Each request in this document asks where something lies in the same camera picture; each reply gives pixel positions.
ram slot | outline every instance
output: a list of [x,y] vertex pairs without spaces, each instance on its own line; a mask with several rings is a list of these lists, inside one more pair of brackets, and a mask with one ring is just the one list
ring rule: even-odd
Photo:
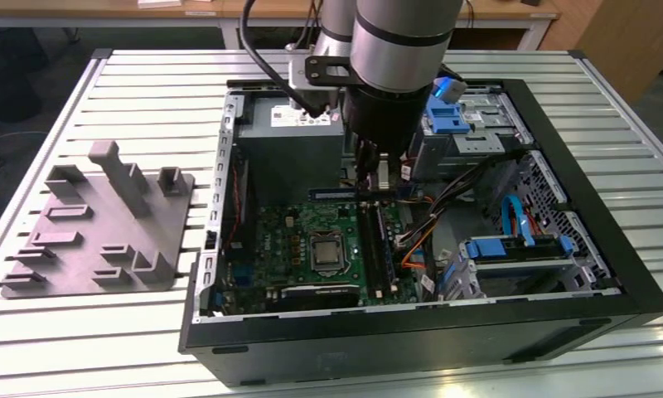
[[357,207],[361,256],[366,269],[367,296],[382,299],[390,293],[387,240],[377,204],[362,202]]

motherboard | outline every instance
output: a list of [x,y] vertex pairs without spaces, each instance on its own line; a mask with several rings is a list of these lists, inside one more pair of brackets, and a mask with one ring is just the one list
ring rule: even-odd
[[[387,244],[403,226],[395,203],[379,209]],[[227,264],[239,313],[271,312],[270,303],[282,292],[314,296],[325,286],[354,292],[349,295],[358,298],[354,307],[417,302],[413,275],[395,274],[393,256],[393,268],[375,272],[365,266],[359,210],[353,202],[257,209],[254,259]],[[389,289],[373,291],[369,280],[385,280]]]

cpu socket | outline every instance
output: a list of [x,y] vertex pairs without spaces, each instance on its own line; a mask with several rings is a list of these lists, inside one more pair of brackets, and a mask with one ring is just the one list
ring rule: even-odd
[[343,269],[346,257],[343,254],[343,239],[341,234],[311,235],[309,237],[311,251],[311,270],[334,272]]

blue plastic clip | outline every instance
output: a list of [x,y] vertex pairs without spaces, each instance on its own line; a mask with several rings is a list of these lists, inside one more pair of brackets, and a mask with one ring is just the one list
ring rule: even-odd
[[476,244],[471,240],[466,242],[466,254],[468,255],[470,259],[475,259],[478,257]]
[[488,238],[488,239],[475,239],[478,253],[482,257],[500,257],[506,255],[506,249],[503,248],[503,243],[500,243],[500,239]]
[[523,237],[526,246],[532,246],[535,245],[535,241],[532,240],[532,235],[530,233],[528,217],[526,217],[526,215],[523,214],[523,206],[520,205],[520,200],[515,195],[506,195],[503,197],[503,200],[500,201],[500,224],[503,228],[503,234],[511,235],[508,218],[511,207],[516,215],[518,234]]
[[564,250],[564,255],[570,256],[572,253],[575,253],[575,247],[572,246],[572,240],[564,235],[560,235],[560,237],[558,239],[560,241],[562,249]]
[[460,110],[459,104],[447,104],[442,99],[430,95],[426,113],[432,122],[435,134],[466,134],[470,132],[471,128],[462,119]]

sticker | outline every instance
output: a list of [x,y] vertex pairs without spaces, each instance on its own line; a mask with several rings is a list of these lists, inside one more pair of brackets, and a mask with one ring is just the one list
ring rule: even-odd
[[479,112],[466,112],[464,113],[464,120],[467,122],[483,122],[484,121],[482,119],[482,115]]
[[217,16],[215,11],[185,11],[187,17],[214,17]]
[[556,14],[530,14],[531,18],[555,18]]
[[413,168],[410,166],[407,166],[406,164],[403,164],[401,167],[399,167],[399,177],[406,180],[406,181],[410,181],[410,174],[413,173]]
[[430,293],[434,293],[434,282],[426,274],[422,275],[419,283],[425,286],[425,289],[427,289]]
[[294,109],[289,105],[277,105],[270,109],[271,127],[314,127],[330,126],[331,119],[322,114],[317,119],[309,117],[302,109]]

